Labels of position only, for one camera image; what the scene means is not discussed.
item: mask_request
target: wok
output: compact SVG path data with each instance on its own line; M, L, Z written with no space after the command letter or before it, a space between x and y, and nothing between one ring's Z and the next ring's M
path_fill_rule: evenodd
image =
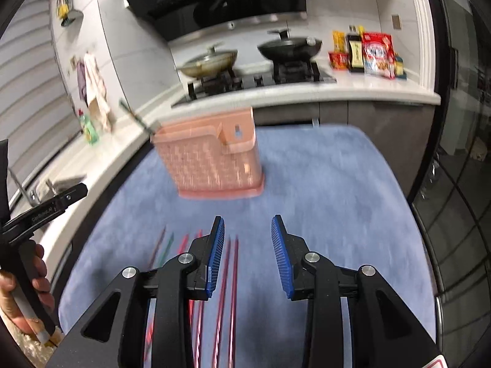
M208 47L208 52L187 61L178 67L189 77L201 79L206 76L216 76L218 73L231 69L237 59L237 50L215 51L221 43Z
M307 62L316 56L322 47L322 41L313 37L289 37L287 29L271 30L268 33L278 33L280 39L261 44L257 49L263 57L273 62Z

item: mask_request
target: kitchen cabinet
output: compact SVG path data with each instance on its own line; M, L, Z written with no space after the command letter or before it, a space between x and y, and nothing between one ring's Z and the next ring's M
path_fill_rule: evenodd
M319 123L324 124L348 124L348 102L327 101L319 103Z
M348 102L348 123L374 143L406 196L421 165L434 112L431 105Z
M253 109L256 126L297 125L319 120L319 103L304 102Z

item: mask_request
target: gas stove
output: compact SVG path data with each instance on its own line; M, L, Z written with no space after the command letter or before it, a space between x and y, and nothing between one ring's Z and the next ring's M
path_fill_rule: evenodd
M230 69L214 77L188 83L188 95L172 107L193 103L211 95L281 84L323 82L335 83L336 79L320 70L316 62L273 63L273 70L238 76Z

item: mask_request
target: glass door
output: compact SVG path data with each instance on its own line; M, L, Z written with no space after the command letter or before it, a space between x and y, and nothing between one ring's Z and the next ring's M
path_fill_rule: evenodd
M440 343L460 366L490 325L491 34L471 0L443 0L455 64L433 164L413 207L430 243Z

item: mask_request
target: pink plastic basket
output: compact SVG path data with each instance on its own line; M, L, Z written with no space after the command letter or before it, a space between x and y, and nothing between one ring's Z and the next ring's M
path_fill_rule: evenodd
M164 125L152 141L181 197L236 199L264 189L252 108Z

